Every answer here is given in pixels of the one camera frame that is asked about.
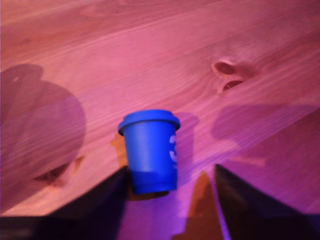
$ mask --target white number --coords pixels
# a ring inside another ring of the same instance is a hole
[[[172,136],[170,137],[169,142],[170,142],[171,144],[175,144],[176,141],[177,141],[176,136],[175,136],[175,135],[172,135]],[[176,147],[177,147],[177,145],[174,146],[174,151],[169,151],[170,158],[171,158],[172,161],[174,161],[175,163],[177,163],[177,156],[176,156],[176,153],[175,153],[175,152],[177,152]]]

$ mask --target blue lid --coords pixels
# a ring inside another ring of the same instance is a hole
[[[142,122],[142,121],[154,121],[160,120],[172,123],[175,126],[175,129],[178,130],[180,128],[180,120],[175,117],[172,112],[167,110],[144,110],[144,111],[136,111],[124,117],[123,122],[121,122],[118,126],[118,132],[122,136],[124,135],[124,128],[130,124]]]

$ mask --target reusable coffee cup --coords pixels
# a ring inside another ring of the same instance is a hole
[[[166,110],[137,111],[119,124],[136,194],[177,189],[176,130],[180,125],[179,119]]]

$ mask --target wooden table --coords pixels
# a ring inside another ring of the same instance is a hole
[[[178,189],[129,201],[118,239],[221,239],[217,163],[320,212],[317,0],[14,0],[1,12],[3,216],[49,214],[126,165],[117,125],[144,109],[181,120]]]

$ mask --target black object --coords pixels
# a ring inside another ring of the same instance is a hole
[[[43,217],[1,217],[2,240],[114,240],[128,193],[121,168],[85,195]]]
[[[232,240],[320,240],[320,215],[277,201],[221,165],[215,181]]]

